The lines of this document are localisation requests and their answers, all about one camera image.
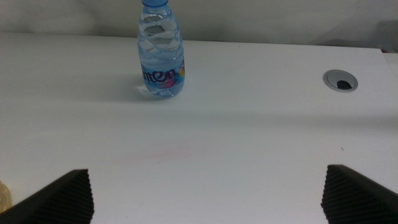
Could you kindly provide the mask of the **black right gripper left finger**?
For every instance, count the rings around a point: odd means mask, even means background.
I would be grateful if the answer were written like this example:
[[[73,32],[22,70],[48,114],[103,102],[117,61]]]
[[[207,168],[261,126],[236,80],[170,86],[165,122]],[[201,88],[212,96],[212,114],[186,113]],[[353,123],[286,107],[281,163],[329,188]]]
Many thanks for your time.
[[[90,223],[94,212],[88,170],[76,169],[6,210],[1,223]]]

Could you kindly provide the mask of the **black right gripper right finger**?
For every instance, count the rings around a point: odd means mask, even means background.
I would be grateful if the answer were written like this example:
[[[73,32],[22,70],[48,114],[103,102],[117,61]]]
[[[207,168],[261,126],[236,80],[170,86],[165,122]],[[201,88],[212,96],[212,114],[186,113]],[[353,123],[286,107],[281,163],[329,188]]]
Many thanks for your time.
[[[328,165],[321,207],[328,223],[397,223],[397,193],[344,165]]]

